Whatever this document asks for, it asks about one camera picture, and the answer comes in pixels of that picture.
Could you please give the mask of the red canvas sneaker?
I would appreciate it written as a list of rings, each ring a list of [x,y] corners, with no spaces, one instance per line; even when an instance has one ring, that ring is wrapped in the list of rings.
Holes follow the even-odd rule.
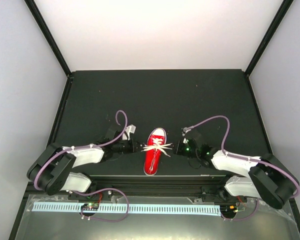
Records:
[[[163,143],[166,144],[167,134],[163,128],[154,129],[148,137],[147,143],[145,145],[152,145],[151,137],[157,137],[163,139]],[[153,176],[158,171],[159,161],[162,152],[156,150],[145,151],[145,163],[144,163],[144,173],[147,176]]]

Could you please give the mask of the white shoelace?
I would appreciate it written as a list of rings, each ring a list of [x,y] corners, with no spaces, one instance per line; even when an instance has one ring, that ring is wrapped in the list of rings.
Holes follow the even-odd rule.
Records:
[[[157,152],[160,151],[164,155],[171,157],[169,154],[167,154],[166,150],[172,150],[172,143],[164,143],[164,139],[158,137],[151,137],[150,140],[152,140],[152,145],[145,145],[142,152],[147,152],[150,150],[154,150]]]

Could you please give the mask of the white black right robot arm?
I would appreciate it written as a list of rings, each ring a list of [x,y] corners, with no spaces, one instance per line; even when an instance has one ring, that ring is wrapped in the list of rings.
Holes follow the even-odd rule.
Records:
[[[172,149],[176,155],[197,159],[205,168],[233,174],[217,189],[218,198],[224,202],[245,196],[280,210],[299,192],[298,180],[273,154],[250,157],[230,153],[206,143],[196,130],[183,132]]]

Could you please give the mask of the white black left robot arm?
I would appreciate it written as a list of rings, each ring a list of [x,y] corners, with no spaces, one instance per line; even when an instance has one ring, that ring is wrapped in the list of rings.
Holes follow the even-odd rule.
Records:
[[[49,196],[60,191],[77,191],[85,199],[93,199],[98,192],[96,185],[85,173],[72,172],[73,168],[105,162],[114,154],[132,154],[140,152],[144,143],[133,140],[136,127],[128,125],[123,134],[110,128],[102,142],[85,146],[60,146],[52,143],[28,169],[26,176]]]

